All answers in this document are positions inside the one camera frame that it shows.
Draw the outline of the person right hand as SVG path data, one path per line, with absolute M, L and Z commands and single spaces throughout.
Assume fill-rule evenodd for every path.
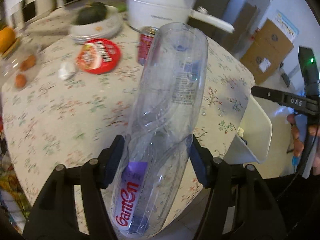
M 293 136 L 293 155 L 299 163 L 297 172 L 319 174 L 319 115 L 289 114 L 287 121 L 291 124 Z

